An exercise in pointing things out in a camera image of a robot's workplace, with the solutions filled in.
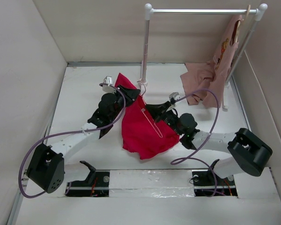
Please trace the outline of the pink wire hanger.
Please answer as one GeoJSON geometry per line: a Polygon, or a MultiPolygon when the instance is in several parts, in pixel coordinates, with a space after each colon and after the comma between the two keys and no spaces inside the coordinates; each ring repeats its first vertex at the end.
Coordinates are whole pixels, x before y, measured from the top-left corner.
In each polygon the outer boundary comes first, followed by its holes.
{"type": "MultiPolygon", "coordinates": [[[[143,103],[145,104],[145,101],[144,101],[143,96],[144,96],[144,94],[145,94],[146,91],[147,91],[146,85],[145,85],[145,83],[144,83],[143,81],[141,81],[141,80],[139,80],[137,83],[140,85],[141,88],[144,89],[140,96],[141,96],[141,99],[142,99],[143,103]]],[[[156,123],[153,121],[153,119],[151,118],[151,116],[149,116],[148,111],[147,111],[145,108],[142,108],[141,111],[142,111],[142,113],[144,114],[144,116],[146,117],[147,121],[150,123],[151,127],[153,128],[153,130],[154,130],[154,131],[156,132],[156,134],[159,136],[159,138],[163,138],[163,135],[162,135],[162,133],[161,133],[159,127],[158,127],[158,126],[156,125],[156,123]]]]}

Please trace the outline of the red t shirt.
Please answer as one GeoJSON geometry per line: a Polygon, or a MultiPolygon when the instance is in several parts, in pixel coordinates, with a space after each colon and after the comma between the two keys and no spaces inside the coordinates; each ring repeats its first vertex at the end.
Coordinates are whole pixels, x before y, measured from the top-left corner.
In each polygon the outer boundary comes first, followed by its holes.
{"type": "Polygon", "coordinates": [[[123,149],[138,153],[141,160],[164,153],[179,142],[179,135],[164,121],[155,122],[163,135],[159,138],[141,111],[145,106],[139,95],[131,106],[126,107],[121,124],[123,149]]]}

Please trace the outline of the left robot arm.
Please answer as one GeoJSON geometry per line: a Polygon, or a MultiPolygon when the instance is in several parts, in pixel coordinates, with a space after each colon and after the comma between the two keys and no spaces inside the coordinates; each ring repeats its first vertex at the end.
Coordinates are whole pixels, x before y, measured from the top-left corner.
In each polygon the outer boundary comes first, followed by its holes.
{"type": "Polygon", "coordinates": [[[105,94],[91,118],[79,130],[60,133],[65,138],[52,145],[45,145],[40,140],[32,146],[33,156],[26,174],[44,193],[51,194],[60,187],[66,176],[66,161],[89,142],[105,136],[141,92],[122,85],[101,83],[100,86],[105,94]]]}

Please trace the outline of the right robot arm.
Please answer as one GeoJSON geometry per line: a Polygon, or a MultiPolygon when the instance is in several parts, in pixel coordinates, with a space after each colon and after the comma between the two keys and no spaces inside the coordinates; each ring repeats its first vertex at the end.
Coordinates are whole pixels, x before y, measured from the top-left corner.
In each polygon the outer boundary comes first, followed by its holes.
{"type": "Polygon", "coordinates": [[[145,108],[155,122],[162,120],[180,135],[180,142],[186,149],[215,150],[231,155],[212,163],[212,170],[207,172],[207,179],[212,184],[239,173],[259,177],[273,154],[265,142],[246,128],[235,133],[208,133],[196,128],[197,122],[190,113],[178,116],[170,102],[148,104],[145,108]]]}

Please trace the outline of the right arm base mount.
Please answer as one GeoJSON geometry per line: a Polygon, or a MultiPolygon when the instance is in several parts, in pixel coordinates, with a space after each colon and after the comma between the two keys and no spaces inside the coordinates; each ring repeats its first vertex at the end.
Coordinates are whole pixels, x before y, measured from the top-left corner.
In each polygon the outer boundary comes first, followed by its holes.
{"type": "Polygon", "coordinates": [[[230,181],[228,178],[220,178],[213,171],[214,166],[219,161],[215,160],[211,165],[198,158],[191,158],[192,160],[201,162],[206,168],[199,168],[192,170],[192,177],[189,183],[193,185],[195,196],[235,196],[237,197],[237,189],[234,180],[230,181]]]}

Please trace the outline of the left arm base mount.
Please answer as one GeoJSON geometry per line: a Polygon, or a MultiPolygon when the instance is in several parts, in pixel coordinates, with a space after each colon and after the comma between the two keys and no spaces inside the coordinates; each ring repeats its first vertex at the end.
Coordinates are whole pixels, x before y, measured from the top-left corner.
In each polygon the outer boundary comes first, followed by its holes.
{"type": "Polygon", "coordinates": [[[109,197],[110,170],[97,170],[86,161],[78,164],[78,175],[67,182],[67,197],[109,197]]]}

